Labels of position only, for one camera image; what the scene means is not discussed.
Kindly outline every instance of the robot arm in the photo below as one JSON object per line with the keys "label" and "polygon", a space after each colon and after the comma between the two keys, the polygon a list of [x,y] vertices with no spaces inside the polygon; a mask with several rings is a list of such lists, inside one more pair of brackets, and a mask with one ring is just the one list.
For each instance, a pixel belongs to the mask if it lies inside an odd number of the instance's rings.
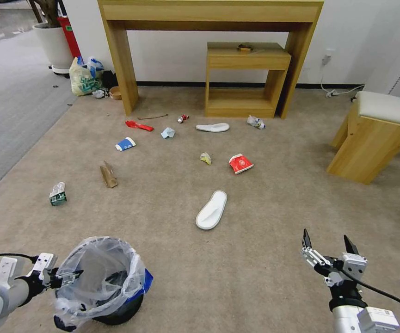
{"label": "robot arm", "polygon": [[56,289],[73,283],[82,271],[56,275],[53,268],[57,256],[41,253],[32,270],[22,276],[23,259],[3,257],[0,262],[0,326],[8,315],[47,289]]}
{"label": "robot arm", "polygon": [[334,315],[335,333],[389,333],[399,329],[392,311],[368,306],[360,295],[357,282],[365,273],[368,261],[345,235],[346,252],[340,259],[321,255],[314,250],[306,229],[303,231],[302,256],[314,270],[323,276],[331,291],[329,309]]}

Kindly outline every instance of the plastic shopping bag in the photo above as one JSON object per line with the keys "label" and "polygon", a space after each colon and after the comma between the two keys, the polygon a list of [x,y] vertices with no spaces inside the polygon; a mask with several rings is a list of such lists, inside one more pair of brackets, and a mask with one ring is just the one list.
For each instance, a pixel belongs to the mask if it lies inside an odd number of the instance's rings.
{"label": "plastic shopping bag", "polygon": [[103,71],[103,65],[93,58],[89,59],[88,65],[81,65],[78,58],[74,58],[69,69],[74,95],[88,95],[101,88]]}

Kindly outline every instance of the red bin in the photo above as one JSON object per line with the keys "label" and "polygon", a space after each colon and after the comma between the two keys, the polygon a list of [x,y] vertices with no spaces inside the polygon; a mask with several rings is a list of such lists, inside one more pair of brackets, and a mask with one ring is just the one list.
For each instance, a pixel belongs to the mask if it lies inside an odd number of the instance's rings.
{"label": "red bin", "polygon": [[81,57],[80,48],[78,47],[78,43],[76,42],[69,18],[67,16],[62,16],[58,18],[58,21],[60,21],[61,27],[64,31],[64,35],[67,39],[67,44],[69,44],[70,52],[72,53],[73,57]]}

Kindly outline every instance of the blue and white paper cup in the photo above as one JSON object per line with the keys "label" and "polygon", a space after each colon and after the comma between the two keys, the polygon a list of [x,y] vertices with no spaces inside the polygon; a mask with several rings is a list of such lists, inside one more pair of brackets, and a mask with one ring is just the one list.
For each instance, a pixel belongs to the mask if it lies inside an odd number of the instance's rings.
{"label": "blue and white paper cup", "polygon": [[118,151],[123,151],[132,147],[135,147],[136,143],[135,141],[133,141],[131,138],[126,137],[124,139],[122,139],[118,144],[115,145],[115,148]]}

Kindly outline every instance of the red snack bag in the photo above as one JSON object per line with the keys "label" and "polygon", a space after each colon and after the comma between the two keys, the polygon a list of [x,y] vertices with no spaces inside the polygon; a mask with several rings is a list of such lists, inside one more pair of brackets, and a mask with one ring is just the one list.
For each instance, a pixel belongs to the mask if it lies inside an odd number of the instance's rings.
{"label": "red snack bag", "polygon": [[154,130],[152,126],[142,125],[133,120],[125,121],[125,124],[131,128],[140,128],[142,130],[148,130],[149,132],[152,132]]}
{"label": "red snack bag", "polygon": [[229,160],[229,164],[234,169],[235,174],[242,173],[243,171],[250,169],[254,164],[249,161],[243,154],[237,154],[232,156]]}

